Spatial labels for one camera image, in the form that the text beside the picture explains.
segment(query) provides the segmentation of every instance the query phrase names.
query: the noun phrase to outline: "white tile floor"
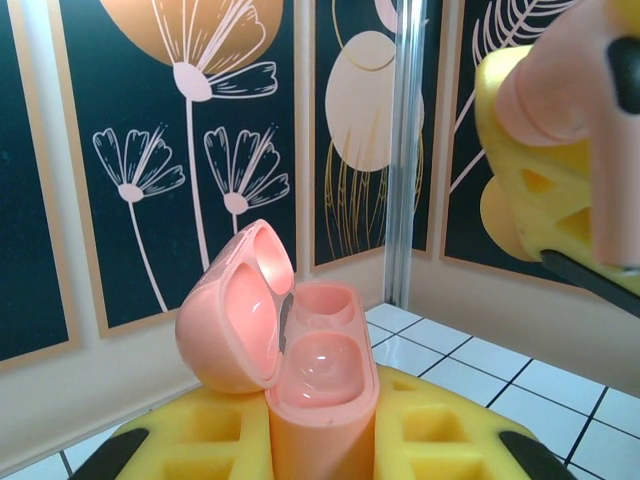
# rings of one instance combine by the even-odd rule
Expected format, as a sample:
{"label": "white tile floor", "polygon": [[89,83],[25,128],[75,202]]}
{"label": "white tile floor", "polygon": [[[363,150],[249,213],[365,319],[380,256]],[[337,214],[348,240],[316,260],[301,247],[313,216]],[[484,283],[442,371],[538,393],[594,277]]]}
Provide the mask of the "white tile floor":
{"label": "white tile floor", "polygon": [[[578,480],[640,479],[640,399],[390,305],[367,319],[376,362],[524,425]],[[4,480],[66,480],[112,431]]]}

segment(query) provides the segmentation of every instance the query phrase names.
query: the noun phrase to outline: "yellow foam pad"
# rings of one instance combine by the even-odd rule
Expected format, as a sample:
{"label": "yellow foam pad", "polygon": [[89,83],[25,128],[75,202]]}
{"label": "yellow foam pad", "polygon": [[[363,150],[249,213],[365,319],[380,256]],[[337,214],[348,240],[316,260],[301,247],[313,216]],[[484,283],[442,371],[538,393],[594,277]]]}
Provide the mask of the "yellow foam pad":
{"label": "yellow foam pad", "polygon": [[272,480],[264,394],[199,388],[121,426],[149,435],[118,480]]}
{"label": "yellow foam pad", "polygon": [[393,368],[379,367],[375,480],[530,480],[498,432],[526,428]]}
{"label": "yellow foam pad", "polygon": [[633,35],[640,36],[640,2],[638,0],[607,0],[613,7],[614,18]]}
{"label": "yellow foam pad", "polygon": [[[476,71],[476,126],[489,166],[506,195],[526,253],[541,259],[555,250],[640,295],[640,277],[595,262],[590,235],[591,189],[587,141],[559,147],[528,147],[500,126],[496,94],[509,72],[531,47],[514,47],[487,55]],[[494,225],[487,224],[488,230]],[[508,251],[510,232],[493,234]]]}
{"label": "yellow foam pad", "polygon": [[525,262],[535,261],[522,246],[509,200],[495,177],[489,180],[482,192],[480,216],[491,239],[505,253]]}

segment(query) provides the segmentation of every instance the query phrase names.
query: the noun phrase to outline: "floor tile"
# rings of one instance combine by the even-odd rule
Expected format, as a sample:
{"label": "floor tile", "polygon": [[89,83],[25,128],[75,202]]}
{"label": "floor tile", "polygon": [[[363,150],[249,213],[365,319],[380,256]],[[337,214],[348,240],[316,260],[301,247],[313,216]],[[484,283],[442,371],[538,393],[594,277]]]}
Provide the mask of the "floor tile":
{"label": "floor tile", "polygon": [[514,383],[543,397],[590,415],[604,386],[534,360]]}
{"label": "floor tile", "polygon": [[404,338],[392,337],[373,349],[373,357],[380,365],[387,365],[411,375],[420,375],[443,355]]}
{"label": "floor tile", "polygon": [[471,337],[426,318],[406,329],[401,335],[444,354],[450,353]]}
{"label": "floor tile", "polygon": [[371,346],[375,346],[383,340],[389,338],[392,333],[387,332],[386,330],[381,329],[380,327],[376,327],[370,323],[367,324],[369,329],[369,338],[371,339]]}
{"label": "floor tile", "polygon": [[568,470],[576,477],[577,480],[599,480],[600,477],[591,475],[575,465],[569,465]]}
{"label": "floor tile", "polygon": [[510,386],[491,410],[523,425],[553,453],[566,458],[587,418],[516,386]]}
{"label": "floor tile", "polygon": [[609,389],[595,417],[640,437],[640,398]]}
{"label": "floor tile", "polygon": [[22,470],[5,477],[3,480],[67,480],[69,475],[64,468],[60,454],[56,453]]}
{"label": "floor tile", "polygon": [[398,332],[422,318],[388,303],[372,308],[366,316],[367,321],[392,332]]}
{"label": "floor tile", "polygon": [[529,360],[525,355],[477,337],[469,340],[451,356],[504,380],[511,380]]}
{"label": "floor tile", "polygon": [[118,429],[118,426],[112,427],[104,432],[101,432],[93,437],[75,444],[72,447],[67,448],[64,453],[69,460],[69,466],[72,471],[76,471],[87,461],[87,459],[93,455],[93,453],[102,445],[107,439]]}
{"label": "floor tile", "polygon": [[479,403],[483,407],[507,384],[450,358],[440,362],[422,378]]}
{"label": "floor tile", "polygon": [[640,440],[593,421],[572,462],[607,480],[637,480]]}

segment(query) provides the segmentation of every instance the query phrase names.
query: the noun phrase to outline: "dark background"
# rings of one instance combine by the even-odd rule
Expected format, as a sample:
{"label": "dark background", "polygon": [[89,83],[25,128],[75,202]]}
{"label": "dark background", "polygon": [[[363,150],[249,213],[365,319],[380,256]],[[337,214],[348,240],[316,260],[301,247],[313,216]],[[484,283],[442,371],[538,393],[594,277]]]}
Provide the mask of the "dark background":
{"label": "dark background", "polygon": [[[422,190],[418,198],[418,206],[414,218],[414,234],[413,247],[419,250],[425,250],[427,244],[427,228],[429,216],[429,194],[431,187],[431,166],[432,166],[432,150],[434,138],[434,122],[435,107],[437,96],[437,80],[438,80],[438,60],[440,55],[440,29],[442,20],[442,2],[428,2],[427,15],[429,24],[425,31],[425,59],[424,59],[424,76],[423,76],[423,97],[425,104],[425,121],[423,127],[423,146],[424,146],[424,169],[422,173]],[[380,22],[374,2],[372,1],[338,1],[336,2],[336,14],[339,20],[340,34],[342,41],[346,45],[347,42],[355,35],[364,31],[378,31],[390,36],[395,40],[395,36],[387,31]],[[385,216],[378,215],[373,222],[370,242],[367,242],[365,235],[360,235],[356,239],[356,248],[349,251],[346,248],[340,248],[335,227],[335,222],[329,222],[331,228],[331,240],[334,251],[332,252],[327,232],[327,219],[325,217],[325,170],[327,165],[327,151],[331,143],[329,129],[327,127],[326,113],[324,108],[327,82],[333,64],[340,54],[340,45],[335,36],[332,14],[331,1],[317,2],[316,6],[316,151],[315,151],[315,264],[322,265],[325,263],[338,260],[356,253],[364,252],[369,249],[380,247],[384,244]],[[337,189],[335,185],[338,183],[339,164],[341,162],[338,153],[333,150],[332,178],[334,182],[334,203],[337,204]],[[348,167],[347,185],[351,185],[353,170]],[[383,172],[387,172],[388,167],[372,172],[370,175],[370,197],[369,209],[375,208],[376,195],[380,188]]]}
{"label": "dark background", "polygon": [[[242,229],[258,218],[278,232],[292,263],[295,245],[295,135],[293,90],[293,1],[285,0],[280,30],[258,61],[277,63],[278,91],[248,100],[212,99],[194,104],[198,183],[209,256],[213,260],[233,235],[204,151],[206,131],[227,129],[231,147],[243,129],[272,139],[281,162],[274,176],[289,174],[290,193],[238,217]],[[110,19],[99,0],[61,0],[71,78],[82,141],[86,181],[100,264],[108,323],[122,325],[160,313],[134,236],[127,204],[118,196],[95,153],[92,136],[112,127],[121,148],[131,129],[153,132],[166,125],[171,165],[183,165],[187,181],[179,188],[135,204],[151,268],[169,309],[181,305],[202,275],[187,157],[185,99],[170,66],[145,54]]]}
{"label": "dark background", "polygon": [[[517,2],[520,9],[524,10],[523,0],[517,0]],[[476,20],[482,21],[484,19],[490,3],[489,0],[475,0],[467,1],[465,4],[456,119],[474,89],[475,65],[472,55],[474,26]],[[509,2],[504,2],[501,12],[503,18],[507,18],[508,8]],[[535,25],[546,27],[554,18],[537,17]],[[518,40],[518,45],[530,43],[530,41]],[[482,147],[476,132],[473,106],[471,106],[455,135],[451,184],[480,150]],[[483,157],[449,196],[445,255],[546,280],[567,283],[540,264],[523,262],[511,257],[491,240],[480,217],[480,198],[485,185],[492,176],[487,159]]]}
{"label": "dark background", "polygon": [[7,2],[0,2],[0,361],[66,342]]}

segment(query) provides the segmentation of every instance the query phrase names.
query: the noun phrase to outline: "white wall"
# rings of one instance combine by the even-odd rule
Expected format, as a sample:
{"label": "white wall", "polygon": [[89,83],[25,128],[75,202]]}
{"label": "white wall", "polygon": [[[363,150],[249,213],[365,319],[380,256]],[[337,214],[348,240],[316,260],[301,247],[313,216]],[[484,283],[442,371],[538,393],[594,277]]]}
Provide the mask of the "white wall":
{"label": "white wall", "polygon": [[[0,477],[197,385],[175,347],[173,322],[100,340],[73,183],[62,97],[56,77],[46,0],[19,0],[33,47],[47,145],[59,192],[66,253],[82,347],[0,374]],[[383,253],[321,274],[309,270],[312,194],[311,0],[296,0],[297,182],[299,280],[340,279],[360,288],[367,307],[382,300]]]}
{"label": "white wall", "polygon": [[[454,41],[459,0],[444,29],[451,36],[442,129],[449,131],[454,101]],[[434,158],[431,258],[414,254],[412,311],[569,371],[640,396],[640,319],[598,299],[514,281],[438,259],[445,215],[448,142]]]}

